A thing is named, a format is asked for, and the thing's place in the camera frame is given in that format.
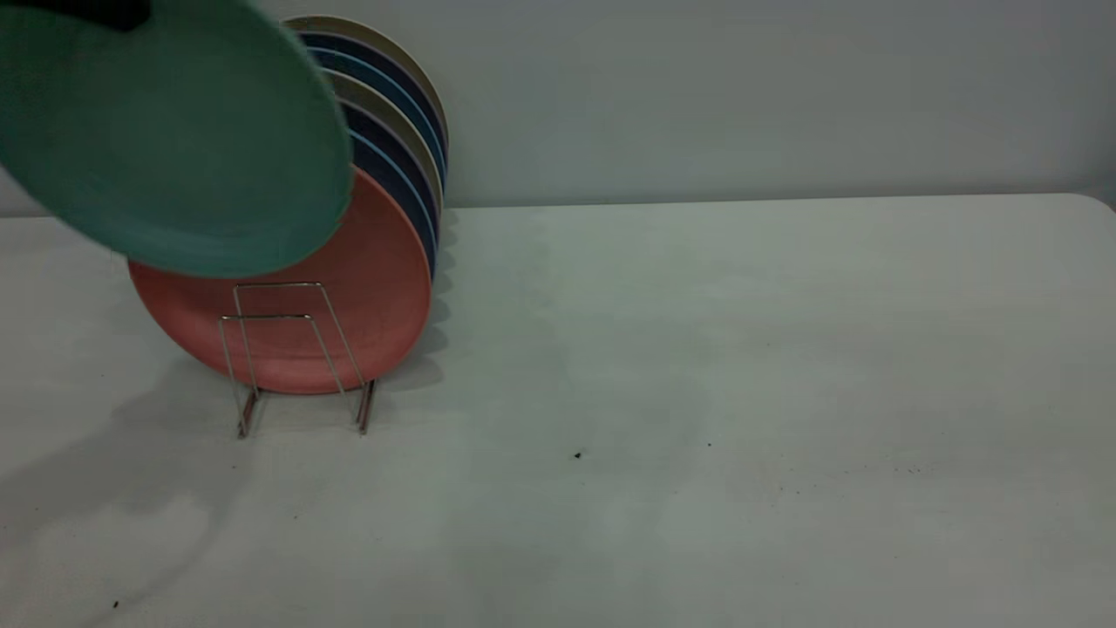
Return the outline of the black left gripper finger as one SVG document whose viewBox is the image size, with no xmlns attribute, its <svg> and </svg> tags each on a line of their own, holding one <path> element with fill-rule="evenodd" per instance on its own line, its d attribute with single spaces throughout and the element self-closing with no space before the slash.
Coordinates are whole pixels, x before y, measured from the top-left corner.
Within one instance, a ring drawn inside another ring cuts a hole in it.
<svg viewBox="0 0 1116 628">
<path fill-rule="evenodd" d="M 152 1 L 36 1 L 35 25 L 41 31 L 127 33 L 146 25 Z"/>
</svg>

